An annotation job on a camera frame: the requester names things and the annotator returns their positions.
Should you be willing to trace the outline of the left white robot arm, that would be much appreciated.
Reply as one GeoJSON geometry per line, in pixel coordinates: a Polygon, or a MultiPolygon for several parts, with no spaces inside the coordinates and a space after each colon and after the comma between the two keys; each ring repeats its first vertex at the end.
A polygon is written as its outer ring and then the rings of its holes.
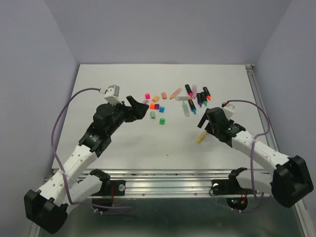
{"type": "Polygon", "coordinates": [[[80,183],[78,178],[111,143],[113,133],[125,122],[143,119],[149,105],[127,96],[129,106],[114,100],[97,107],[93,122],[79,140],[73,153],[60,169],[37,191],[24,196],[27,219],[50,234],[58,232],[68,214],[93,194],[113,194],[111,177],[100,169],[90,172],[80,183]]]}

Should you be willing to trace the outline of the blue pen cap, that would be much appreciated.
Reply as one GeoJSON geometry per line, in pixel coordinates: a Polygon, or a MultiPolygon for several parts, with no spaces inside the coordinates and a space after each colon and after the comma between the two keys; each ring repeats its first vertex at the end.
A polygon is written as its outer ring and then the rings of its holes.
{"type": "Polygon", "coordinates": [[[165,110],[165,107],[163,107],[163,106],[161,106],[160,109],[159,109],[159,111],[160,111],[161,113],[163,113],[164,110],[165,110]]]}

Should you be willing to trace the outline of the pastel green pen cap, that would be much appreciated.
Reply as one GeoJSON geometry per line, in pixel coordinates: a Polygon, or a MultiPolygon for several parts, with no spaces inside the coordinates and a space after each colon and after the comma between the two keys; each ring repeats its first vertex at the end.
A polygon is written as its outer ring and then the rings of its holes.
{"type": "Polygon", "coordinates": [[[151,119],[155,119],[155,118],[156,118],[156,114],[155,114],[154,111],[151,111],[151,112],[150,112],[150,118],[151,118],[151,119]]]}

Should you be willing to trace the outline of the purple black highlighter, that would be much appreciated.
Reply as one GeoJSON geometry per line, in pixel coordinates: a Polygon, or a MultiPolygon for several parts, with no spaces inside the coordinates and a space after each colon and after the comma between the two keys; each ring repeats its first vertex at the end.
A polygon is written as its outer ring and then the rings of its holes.
{"type": "Polygon", "coordinates": [[[197,103],[200,107],[202,107],[203,100],[202,100],[201,93],[197,93],[197,103]]]}

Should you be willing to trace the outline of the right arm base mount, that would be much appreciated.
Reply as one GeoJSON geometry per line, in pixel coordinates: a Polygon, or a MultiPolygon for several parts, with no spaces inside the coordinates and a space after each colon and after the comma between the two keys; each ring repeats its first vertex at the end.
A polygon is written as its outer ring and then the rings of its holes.
{"type": "Polygon", "coordinates": [[[211,197],[220,196],[220,195],[240,195],[240,197],[227,197],[227,205],[232,209],[240,213],[247,213],[245,211],[248,205],[248,195],[252,195],[253,191],[250,188],[242,188],[237,178],[241,178],[242,174],[248,169],[241,167],[234,169],[228,175],[228,179],[216,179],[212,180],[212,186],[209,190],[209,195],[211,197]]]}

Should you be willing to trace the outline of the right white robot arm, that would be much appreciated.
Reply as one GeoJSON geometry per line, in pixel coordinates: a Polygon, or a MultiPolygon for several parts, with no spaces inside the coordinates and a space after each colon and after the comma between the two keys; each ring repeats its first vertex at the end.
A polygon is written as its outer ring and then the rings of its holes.
{"type": "Polygon", "coordinates": [[[271,195],[280,205],[290,208],[314,190],[302,157],[287,156],[255,140],[243,126],[230,119],[230,114],[220,107],[206,109],[197,126],[248,156],[252,162],[262,166],[264,172],[255,173],[245,167],[234,169],[227,179],[213,181],[214,195],[239,195],[254,189],[271,195]]]}

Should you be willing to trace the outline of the orange black highlighter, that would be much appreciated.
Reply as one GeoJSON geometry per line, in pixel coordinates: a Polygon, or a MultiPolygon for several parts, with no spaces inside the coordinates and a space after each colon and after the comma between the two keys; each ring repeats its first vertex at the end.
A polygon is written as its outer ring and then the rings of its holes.
{"type": "Polygon", "coordinates": [[[210,94],[210,92],[209,92],[209,90],[208,90],[208,88],[207,88],[206,86],[203,87],[203,92],[204,92],[204,94],[205,94],[207,100],[210,101],[210,100],[212,99],[212,97],[211,97],[211,94],[210,94]]]}

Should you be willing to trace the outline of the pink black highlighter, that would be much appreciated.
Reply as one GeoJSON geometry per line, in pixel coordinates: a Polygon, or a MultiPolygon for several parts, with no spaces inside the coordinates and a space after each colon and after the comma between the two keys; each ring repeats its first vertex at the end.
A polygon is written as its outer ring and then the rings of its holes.
{"type": "Polygon", "coordinates": [[[195,96],[194,96],[194,94],[193,94],[193,91],[192,91],[192,89],[191,89],[191,87],[190,87],[189,84],[186,84],[186,85],[185,85],[185,89],[186,89],[187,94],[188,94],[190,97],[195,98],[195,96]]]}

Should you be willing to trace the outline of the pastel lilac highlighter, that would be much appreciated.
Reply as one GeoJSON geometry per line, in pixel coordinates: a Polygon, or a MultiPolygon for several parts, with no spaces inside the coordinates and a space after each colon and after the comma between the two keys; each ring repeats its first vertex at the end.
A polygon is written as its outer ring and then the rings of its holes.
{"type": "Polygon", "coordinates": [[[192,93],[193,93],[193,97],[196,98],[197,97],[197,85],[196,84],[192,85],[192,93]]]}

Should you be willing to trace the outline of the pastel orange highlighter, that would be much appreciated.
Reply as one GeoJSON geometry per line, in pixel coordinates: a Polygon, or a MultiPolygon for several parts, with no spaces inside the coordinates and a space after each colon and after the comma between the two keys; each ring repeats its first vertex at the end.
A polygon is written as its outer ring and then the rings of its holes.
{"type": "Polygon", "coordinates": [[[179,93],[181,93],[181,91],[182,91],[182,88],[181,88],[181,87],[177,88],[177,89],[171,94],[170,99],[174,99],[179,93]]]}

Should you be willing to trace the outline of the pastel green highlighter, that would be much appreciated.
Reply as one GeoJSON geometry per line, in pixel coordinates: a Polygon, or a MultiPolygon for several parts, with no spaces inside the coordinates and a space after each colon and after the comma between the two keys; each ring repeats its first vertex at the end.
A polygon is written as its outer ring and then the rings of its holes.
{"type": "Polygon", "coordinates": [[[187,103],[185,101],[182,102],[182,109],[183,109],[185,117],[189,117],[190,116],[190,112],[189,112],[189,109],[188,109],[188,105],[187,105],[187,103]]]}

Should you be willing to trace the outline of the pastel yellow highlighter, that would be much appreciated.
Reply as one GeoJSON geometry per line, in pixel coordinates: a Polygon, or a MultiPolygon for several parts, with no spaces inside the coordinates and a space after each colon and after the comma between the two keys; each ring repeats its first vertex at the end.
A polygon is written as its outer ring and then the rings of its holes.
{"type": "Polygon", "coordinates": [[[196,142],[199,144],[201,143],[204,138],[207,136],[207,132],[203,131],[197,138],[196,138],[196,142]]]}

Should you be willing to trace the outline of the pastel orange pen cap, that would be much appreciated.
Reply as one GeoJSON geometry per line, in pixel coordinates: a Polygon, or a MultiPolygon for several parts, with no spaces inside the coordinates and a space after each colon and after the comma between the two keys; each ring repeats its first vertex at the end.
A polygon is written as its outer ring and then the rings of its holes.
{"type": "Polygon", "coordinates": [[[156,102],[158,99],[159,99],[159,96],[156,95],[156,96],[153,98],[153,102],[156,102]]]}

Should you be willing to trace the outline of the clear orange-tip highlighter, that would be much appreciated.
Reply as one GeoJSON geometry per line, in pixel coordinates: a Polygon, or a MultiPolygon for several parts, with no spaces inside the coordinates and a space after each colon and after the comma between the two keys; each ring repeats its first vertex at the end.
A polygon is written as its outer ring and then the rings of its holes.
{"type": "Polygon", "coordinates": [[[176,101],[189,101],[192,100],[191,96],[177,96],[175,97],[176,101]]]}

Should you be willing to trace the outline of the blue black highlighter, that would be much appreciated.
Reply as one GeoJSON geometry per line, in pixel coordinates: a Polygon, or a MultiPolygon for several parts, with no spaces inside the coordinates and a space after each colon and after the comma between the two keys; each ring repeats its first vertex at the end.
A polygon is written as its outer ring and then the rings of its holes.
{"type": "Polygon", "coordinates": [[[188,103],[189,103],[191,111],[196,115],[197,114],[197,109],[196,109],[192,99],[188,100],[188,103]]]}

